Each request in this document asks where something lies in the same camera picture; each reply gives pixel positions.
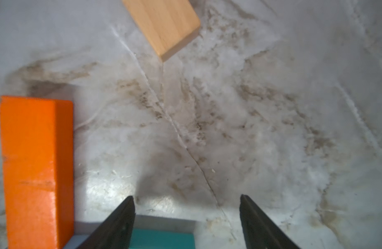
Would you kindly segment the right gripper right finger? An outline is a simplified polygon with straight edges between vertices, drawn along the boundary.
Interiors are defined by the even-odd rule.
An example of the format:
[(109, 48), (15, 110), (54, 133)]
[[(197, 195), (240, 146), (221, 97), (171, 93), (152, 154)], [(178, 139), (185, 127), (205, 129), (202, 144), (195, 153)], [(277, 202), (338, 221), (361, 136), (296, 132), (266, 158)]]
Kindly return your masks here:
[(240, 220), (247, 249), (299, 249), (248, 195), (240, 197)]

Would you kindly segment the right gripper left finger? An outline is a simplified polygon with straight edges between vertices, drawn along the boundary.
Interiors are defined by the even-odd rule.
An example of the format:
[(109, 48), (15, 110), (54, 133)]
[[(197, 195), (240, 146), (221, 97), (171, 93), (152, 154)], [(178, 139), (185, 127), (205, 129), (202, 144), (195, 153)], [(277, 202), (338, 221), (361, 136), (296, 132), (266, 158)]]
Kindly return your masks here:
[(134, 221), (134, 199), (128, 196), (78, 248), (128, 249)]

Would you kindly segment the teal small block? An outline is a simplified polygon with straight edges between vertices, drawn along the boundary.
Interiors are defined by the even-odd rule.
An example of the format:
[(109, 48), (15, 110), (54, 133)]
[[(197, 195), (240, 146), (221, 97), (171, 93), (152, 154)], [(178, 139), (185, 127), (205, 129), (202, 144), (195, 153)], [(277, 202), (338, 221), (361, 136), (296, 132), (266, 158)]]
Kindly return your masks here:
[(136, 215), (131, 249), (194, 249), (195, 221)]

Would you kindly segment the light blue block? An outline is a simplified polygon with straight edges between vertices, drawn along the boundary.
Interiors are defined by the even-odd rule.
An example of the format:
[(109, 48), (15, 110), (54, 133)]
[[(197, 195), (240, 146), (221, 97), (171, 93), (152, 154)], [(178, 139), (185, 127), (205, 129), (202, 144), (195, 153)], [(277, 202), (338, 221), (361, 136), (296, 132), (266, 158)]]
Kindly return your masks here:
[(88, 234), (73, 235), (63, 249), (77, 249), (88, 237)]

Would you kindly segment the orange block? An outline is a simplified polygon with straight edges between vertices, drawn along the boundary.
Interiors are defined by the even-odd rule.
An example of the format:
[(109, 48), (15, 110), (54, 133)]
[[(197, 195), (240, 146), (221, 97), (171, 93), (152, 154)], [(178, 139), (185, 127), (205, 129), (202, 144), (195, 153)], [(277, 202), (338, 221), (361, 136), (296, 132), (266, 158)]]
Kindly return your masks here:
[(61, 249), (73, 236), (73, 116), (68, 100), (1, 97), (10, 249)]

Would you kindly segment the natural wood block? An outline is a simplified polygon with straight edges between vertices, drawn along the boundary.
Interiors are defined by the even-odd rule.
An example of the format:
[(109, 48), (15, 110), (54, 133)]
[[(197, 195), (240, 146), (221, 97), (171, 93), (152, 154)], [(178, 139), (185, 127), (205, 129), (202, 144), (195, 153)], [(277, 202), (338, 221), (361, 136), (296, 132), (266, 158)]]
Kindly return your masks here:
[(189, 1), (123, 1), (123, 4), (163, 62), (199, 34), (201, 22)]

